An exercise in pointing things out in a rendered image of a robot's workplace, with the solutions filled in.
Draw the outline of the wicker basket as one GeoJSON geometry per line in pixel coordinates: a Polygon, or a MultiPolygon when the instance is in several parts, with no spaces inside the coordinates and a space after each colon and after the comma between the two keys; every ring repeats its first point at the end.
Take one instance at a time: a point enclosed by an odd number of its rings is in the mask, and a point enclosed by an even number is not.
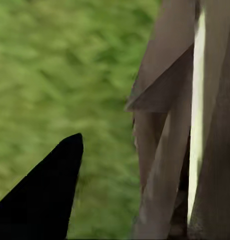
{"type": "Polygon", "coordinates": [[[163,0],[128,98],[129,240],[230,240],[230,0],[163,0]]]}

